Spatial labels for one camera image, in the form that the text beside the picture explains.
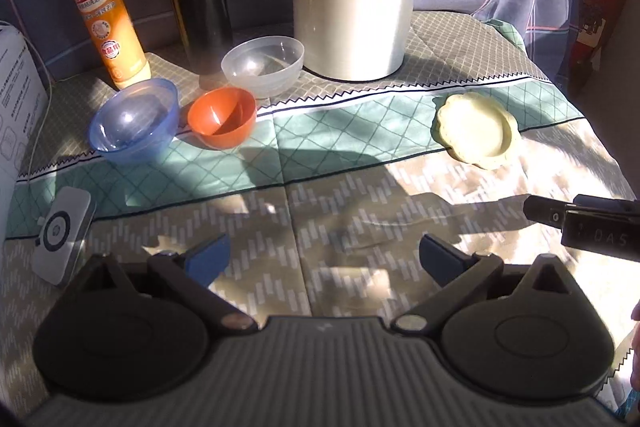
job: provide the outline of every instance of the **white cable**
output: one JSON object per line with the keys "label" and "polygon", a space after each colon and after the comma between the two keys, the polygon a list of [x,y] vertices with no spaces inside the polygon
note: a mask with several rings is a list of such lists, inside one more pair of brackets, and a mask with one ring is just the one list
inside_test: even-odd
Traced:
{"label": "white cable", "polygon": [[[14,26],[11,23],[3,20],[0,20],[0,25]],[[47,65],[44,63],[44,60],[42,60],[42,57],[40,56],[40,53],[38,53],[36,46],[33,45],[33,42],[31,42],[26,35],[22,35],[22,38],[29,45],[33,53],[36,55],[36,57],[40,61],[40,65],[44,70],[45,76],[47,77],[47,85],[49,86],[49,101],[47,102],[47,108],[44,111],[44,116],[42,117],[42,122],[40,123],[40,127],[38,127],[38,132],[36,133],[36,139],[33,142],[33,147],[31,148],[31,157],[29,158],[29,168],[27,170],[27,190],[28,190],[28,196],[29,196],[29,205],[31,206],[31,166],[33,165],[33,155],[36,152],[36,147],[38,146],[38,140],[40,140],[40,134],[42,133],[44,123],[47,120],[47,116],[49,115],[49,109],[51,107],[51,99],[53,98],[53,79],[51,74],[49,73],[49,68],[47,68]]]}

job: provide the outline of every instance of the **blue plastic bowl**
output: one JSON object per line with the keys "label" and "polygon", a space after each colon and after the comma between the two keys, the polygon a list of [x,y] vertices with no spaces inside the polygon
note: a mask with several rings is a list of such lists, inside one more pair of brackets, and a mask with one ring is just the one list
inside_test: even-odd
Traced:
{"label": "blue plastic bowl", "polygon": [[112,96],[89,126],[91,147],[116,164],[154,160],[178,129],[178,90],[164,78],[137,82]]}

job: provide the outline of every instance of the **yellow bottle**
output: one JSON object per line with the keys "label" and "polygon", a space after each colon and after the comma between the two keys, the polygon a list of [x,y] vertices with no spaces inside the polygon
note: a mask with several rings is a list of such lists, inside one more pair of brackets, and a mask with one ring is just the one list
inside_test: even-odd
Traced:
{"label": "yellow bottle", "polygon": [[149,63],[123,1],[75,1],[116,87],[149,79]]}

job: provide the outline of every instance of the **human hand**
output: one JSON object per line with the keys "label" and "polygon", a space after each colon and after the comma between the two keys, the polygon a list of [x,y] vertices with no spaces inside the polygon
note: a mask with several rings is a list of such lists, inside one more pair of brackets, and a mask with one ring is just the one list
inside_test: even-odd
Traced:
{"label": "human hand", "polygon": [[[640,302],[636,304],[631,318],[635,321],[640,321]],[[631,341],[631,349],[634,350],[634,364],[631,372],[631,387],[636,391],[640,391],[640,327],[636,328],[636,334]]]}

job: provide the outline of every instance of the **metal screw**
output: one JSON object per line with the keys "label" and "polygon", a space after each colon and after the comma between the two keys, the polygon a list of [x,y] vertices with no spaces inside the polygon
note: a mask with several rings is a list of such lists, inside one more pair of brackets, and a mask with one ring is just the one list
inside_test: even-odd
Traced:
{"label": "metal screw", "polygon": [[243,313],[229,313],[220,322],[230,330],[246,330],[254,325],[254,320]]}
{"label": "metal screw", "polygon": [[420,315],[402,315],[396,320],[396,327],[402,331],[422,331],[427,326],[427,319]]}

